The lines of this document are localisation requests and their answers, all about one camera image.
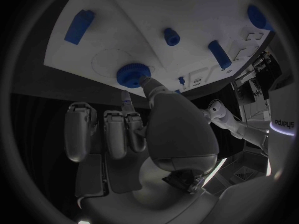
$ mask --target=drawn circle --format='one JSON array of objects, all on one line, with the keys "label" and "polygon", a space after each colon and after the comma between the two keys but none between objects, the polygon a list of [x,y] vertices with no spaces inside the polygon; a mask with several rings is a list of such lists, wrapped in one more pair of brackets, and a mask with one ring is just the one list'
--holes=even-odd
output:
[{"label": "drawn circle", "polygon": [[133,58],[128,52],[120,49],[106,49],[93,57],[91,66],[100,76],[116,78],[117,71],[132,62]]}]

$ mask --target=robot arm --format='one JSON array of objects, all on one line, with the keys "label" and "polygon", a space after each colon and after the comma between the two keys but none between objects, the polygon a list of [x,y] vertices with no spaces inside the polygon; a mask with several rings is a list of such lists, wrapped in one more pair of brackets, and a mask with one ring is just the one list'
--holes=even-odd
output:
[{"label": "robot arm", "polygon": [[268,154],[267,134],[235,120],[232,113],[221,102],[215,101],[208,109],[201,110],[201,112],[208,123],[212,122],[220,128],[228,129],[234,137],[243,138]]}]

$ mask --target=white board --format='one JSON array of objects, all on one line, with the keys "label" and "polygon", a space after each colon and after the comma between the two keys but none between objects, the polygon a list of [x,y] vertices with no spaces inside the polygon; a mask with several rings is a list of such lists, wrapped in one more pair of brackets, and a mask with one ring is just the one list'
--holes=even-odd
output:
[{"label": "white board", "polygon": [[[44,65],[144,96],[141,88],[126,88],[116,81],[119,68],[138,62],[149,66],[152,77],[170,90],[184,92],[234,75],[264,42],[269,32],[250,23],[249,4],[248,0],[69,0],[50,36]],[[94,12],[95,19],[75,45],[64,36],[82,9]],[[176,46],[164,40],[168,27],[181,38]],[[224,71],[208,49],[213,40],[232,60]],[[180,76],[186,81],[185,90]],[[190,77],[202,82],[193,86]]]}]

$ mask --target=blue plastic part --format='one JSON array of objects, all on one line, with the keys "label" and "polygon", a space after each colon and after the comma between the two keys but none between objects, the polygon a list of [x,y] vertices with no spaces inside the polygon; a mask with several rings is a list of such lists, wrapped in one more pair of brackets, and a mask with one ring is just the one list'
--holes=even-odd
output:
[{"label": "blue plastic part", "polygon": [[164,30],[164,39],[168,46],[175,46],[180,41],[179,35],[171,28]]},{"label": "blue plastic part", "polygon": [[150,69],[141,63],[131,63],[120,68],[116,74],[117,82],[128,88],[140,87],[139,78],[151,76]]},{"label": "blue plastic part", "polygon": [[270,23],[267,21],[266,17],[261,13],[261,11],[253,5],[250,5],[247,10],[248,17],[251,23],[259,28],[269,31],[274,31]]},{"label": "blue plastic part", "polygon": [[212,41],[208,47],[215,56],[222,69],[226,69],[232,64],[231,60],[229,59],[225,51],[222,49],[222,47],[219,45],[218,41]]},{"label": "blue plastic part", "polygon": [[179,83],[180,83],[180,84],[182,84],[182,85],[185,84],[184,77],[181,76],[181,77],[179,77],[178,79],[179,79]]},{"label": "blue plastic part", "polygon": [[67,30],[64,40],[78,45],[94,17],[95,14],[90,10],[79,11],[78,14],[75,15],[69,29]]}]

